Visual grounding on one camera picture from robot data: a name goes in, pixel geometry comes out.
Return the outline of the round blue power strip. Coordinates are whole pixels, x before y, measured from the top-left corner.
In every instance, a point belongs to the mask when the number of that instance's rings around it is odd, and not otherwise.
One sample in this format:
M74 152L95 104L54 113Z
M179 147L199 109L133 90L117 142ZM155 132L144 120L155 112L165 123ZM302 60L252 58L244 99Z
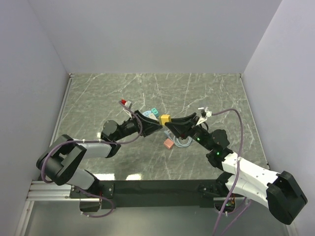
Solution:
M151 110L147 110L143 112L142 115L144 115L147 118L157 120L157 117L154 115L154 113Z

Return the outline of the yellow charger plug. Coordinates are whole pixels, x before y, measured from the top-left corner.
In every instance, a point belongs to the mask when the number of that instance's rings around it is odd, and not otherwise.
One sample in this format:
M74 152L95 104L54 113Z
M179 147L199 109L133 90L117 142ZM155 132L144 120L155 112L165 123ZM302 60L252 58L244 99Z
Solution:
M171 116L170 115L164 114L164 115L159 116L159 123L161 125L164 126L167 122L171 122Z

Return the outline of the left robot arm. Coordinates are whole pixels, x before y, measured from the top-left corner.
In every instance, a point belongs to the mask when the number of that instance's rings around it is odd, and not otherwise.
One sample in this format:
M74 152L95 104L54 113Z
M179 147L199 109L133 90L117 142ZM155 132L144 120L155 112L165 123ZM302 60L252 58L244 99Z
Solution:
M36 162L41 179L58 186L69 184L81 189L88 198L99 196L103 191L99 179L87 170L79 168L84 158L113 157L120 149L123 138L132 134L146 137L162 129L155 119L142 115L138 110L129 114L122 124L108 120L97 140L73 139L61 135Z

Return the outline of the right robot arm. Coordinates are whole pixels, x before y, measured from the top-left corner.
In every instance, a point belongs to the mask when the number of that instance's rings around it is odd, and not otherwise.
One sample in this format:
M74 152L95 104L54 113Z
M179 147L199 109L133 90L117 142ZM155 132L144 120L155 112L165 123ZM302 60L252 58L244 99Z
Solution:
M210 114L204 112L201 118L196 114L173 118L165 126L175 137L190 137L209 151L206 155L209 163L228 176L217 182L218 194L227 196L232 192L254 200L267 207L281 223L290 225L308 202L294 176L287 171L277 173L260 167L230 150L225 130L209 132L202 127Z

